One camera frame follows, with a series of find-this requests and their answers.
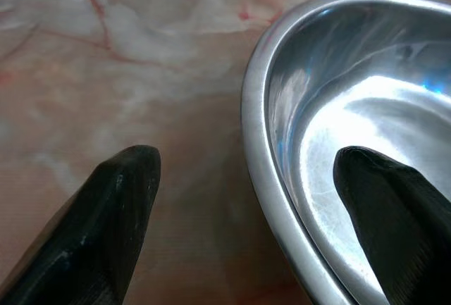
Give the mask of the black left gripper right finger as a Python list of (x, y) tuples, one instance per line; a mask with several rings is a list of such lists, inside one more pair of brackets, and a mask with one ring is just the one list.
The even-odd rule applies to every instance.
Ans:
[(366, 147), (335, 155), (333, 181), (390, 304), (450, 303), (450, 202), (416, 169)]

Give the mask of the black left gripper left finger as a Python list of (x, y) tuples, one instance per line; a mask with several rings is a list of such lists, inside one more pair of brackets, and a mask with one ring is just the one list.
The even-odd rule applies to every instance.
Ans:
[(161, 177), (159, 150), (101, 162), (1, 284), (2, 304), (122, 304)]

